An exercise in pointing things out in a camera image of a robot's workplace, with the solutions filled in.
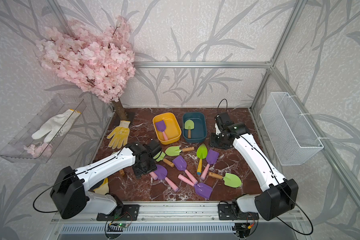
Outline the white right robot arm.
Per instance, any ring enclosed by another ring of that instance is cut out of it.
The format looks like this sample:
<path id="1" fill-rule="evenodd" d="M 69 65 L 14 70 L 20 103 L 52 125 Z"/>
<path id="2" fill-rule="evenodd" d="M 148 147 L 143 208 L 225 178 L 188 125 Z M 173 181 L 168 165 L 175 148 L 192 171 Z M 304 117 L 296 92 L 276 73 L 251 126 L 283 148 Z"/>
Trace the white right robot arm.
<path id="1" fill-rule="evenodd" d="M 293 210 L 297 204 L 298 184 L 286 179 L 269 161 L 244 123 L 234 123 L 227 112 L 215 116 L 216 133 L 212 147 L 236 149 L 254 173 L 262 190 L 258 195 L 243 195 L 234 200 L 242 213 L 256 213 L 270 221 Z"/>

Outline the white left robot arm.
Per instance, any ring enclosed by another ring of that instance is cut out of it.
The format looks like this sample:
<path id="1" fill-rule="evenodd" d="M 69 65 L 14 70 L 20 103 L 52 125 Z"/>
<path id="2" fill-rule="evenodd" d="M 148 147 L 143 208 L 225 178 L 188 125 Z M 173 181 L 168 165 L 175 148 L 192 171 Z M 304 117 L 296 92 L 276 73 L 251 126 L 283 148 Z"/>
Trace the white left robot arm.
<path id="1" fill-rule="evenodd" d="M 95 193 L 93 187 L 127 167 L 132 167 L 138 179 L 156 171 L 155 157 L 161 151 L 161 145 L 155 140 L 148 144 L 135 142 L 90 165 L 62 169 L 50 192 L 61 218 L 71 219 L 85 213 L 116 218 L 124 215 L 124 205 L 117 197 Z"/>

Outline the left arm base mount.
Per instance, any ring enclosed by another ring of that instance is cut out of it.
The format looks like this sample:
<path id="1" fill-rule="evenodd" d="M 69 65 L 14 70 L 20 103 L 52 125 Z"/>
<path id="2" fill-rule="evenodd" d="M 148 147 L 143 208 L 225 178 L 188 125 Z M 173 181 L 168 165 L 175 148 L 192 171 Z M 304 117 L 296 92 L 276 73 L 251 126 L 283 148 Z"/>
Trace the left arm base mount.
<path id="1" fill-rule="evenodd" d="M 111 197 L 111 200 L 116 202 L 115 209 L 109 214 L 98 213 L 96 220 L 104 221 L 137 221 L 140 210 L 140 205 L 127 204 L 125 205 L 117 196 L 106 194 L 106 197 Z"/>

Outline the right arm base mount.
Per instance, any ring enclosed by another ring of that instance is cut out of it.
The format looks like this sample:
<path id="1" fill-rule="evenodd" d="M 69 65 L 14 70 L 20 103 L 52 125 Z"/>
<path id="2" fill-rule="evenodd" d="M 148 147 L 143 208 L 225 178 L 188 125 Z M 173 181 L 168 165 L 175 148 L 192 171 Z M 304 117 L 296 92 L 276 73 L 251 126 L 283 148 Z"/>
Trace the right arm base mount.
<path id="1" fill-rule="evenodd" d="M 258 213 L 244 213 L 239 209 L 239 206 L 236 200 L 228 203 L 227 201 L 220 201 L 218 204 L 218 214 L 219 220 L 229 221 L 229 220 L 247 220 L 247 221 L 257 221 L 259 219 Z"/>

